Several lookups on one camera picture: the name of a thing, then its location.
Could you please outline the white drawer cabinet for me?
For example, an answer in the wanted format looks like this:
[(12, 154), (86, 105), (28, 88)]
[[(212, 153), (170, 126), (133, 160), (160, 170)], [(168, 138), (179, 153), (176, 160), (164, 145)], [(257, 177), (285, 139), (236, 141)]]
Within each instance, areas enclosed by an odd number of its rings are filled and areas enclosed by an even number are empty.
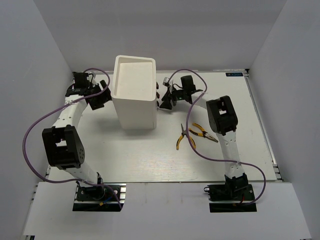
[(157, 127), (156, 61), (149, 57), (115, 58), (111, 98), (124, 130)]

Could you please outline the yellow orange long pliers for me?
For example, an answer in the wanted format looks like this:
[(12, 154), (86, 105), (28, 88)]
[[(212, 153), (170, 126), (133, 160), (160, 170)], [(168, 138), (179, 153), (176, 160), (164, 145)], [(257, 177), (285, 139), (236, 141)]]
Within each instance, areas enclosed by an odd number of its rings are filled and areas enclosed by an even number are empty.
[(198, 137), (202, 137), (202, 138), (205, 138), (205, 139), (208, 139), (210, 141), (213, 141), (215, 143), (218, 143), (219, 141), (214, 137), (212, 136), (211, 134), (209, 134), (201, 125), (193, 122), (192, 123), (192, 126), (198, 128), (200, 130), (200, 132), (196, 132), (194, 131), (192, 128), (189, 128), (189, 132), (192, 133), (193, 135), (195, 136), (198, 136)]

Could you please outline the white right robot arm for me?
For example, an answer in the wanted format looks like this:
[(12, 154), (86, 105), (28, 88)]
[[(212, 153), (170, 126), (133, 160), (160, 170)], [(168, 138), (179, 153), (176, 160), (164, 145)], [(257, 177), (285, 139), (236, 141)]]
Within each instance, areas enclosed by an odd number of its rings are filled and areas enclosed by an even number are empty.
[(204, 191), (213, 202), (243, 201), (249, 183), (240, 163), (236, 143), (238, 117), (230, 97), (226, 95), (214, 99), (212, 95), (196, 89), (191, 75), (183, 76), (180, 80), (182, 88), (176, 89), (172, 80), (164, 78), (163, 85), (167, 87), (167, 91), (159, 107), (172, 110), (177, 101), (186, 101), (206, 109), (210, 128), (217, 136), (212, 140), (219, 143), (222, 150), (225, 183), (208, 185)]

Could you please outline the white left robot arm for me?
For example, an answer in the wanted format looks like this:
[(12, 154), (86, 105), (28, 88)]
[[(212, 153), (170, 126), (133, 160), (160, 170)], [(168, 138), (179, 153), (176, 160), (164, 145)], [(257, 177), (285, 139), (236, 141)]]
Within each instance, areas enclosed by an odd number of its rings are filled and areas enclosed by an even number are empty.
[(77, 128), (84, 110), (103, 108), (112, 99), (111, 91), (104, 80), (95, 81), (94, 73), (74, 72), (73, 80), (58, 119), (42, 131), (43, 144), (49, 165), (71, 174), (81, 186), (89, 186), (90, 196), (99, 200), (105, 196), (106, 187), (100, 174), (85, 162), (85, 147)]

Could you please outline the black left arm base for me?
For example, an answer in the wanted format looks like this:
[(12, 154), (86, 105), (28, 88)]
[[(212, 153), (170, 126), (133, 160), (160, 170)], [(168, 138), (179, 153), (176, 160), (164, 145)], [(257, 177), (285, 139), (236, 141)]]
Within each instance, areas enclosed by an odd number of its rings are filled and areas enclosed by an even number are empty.
[(125, 203), (126, 184), (110, 184), (112, 190), (106, 186), (76, 188), (73, 212), (120, 212)]

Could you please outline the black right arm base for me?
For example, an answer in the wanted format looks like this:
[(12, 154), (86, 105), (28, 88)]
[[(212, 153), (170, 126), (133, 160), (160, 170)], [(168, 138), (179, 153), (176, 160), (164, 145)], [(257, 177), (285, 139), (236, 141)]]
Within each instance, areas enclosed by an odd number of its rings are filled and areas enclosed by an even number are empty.
[(211, 213), (253, 213), (257, 206), (255, 194), (246, 174), (240, 177), (225, 177), (223, 184), (210, 184), (204, 187), (208, 194)]

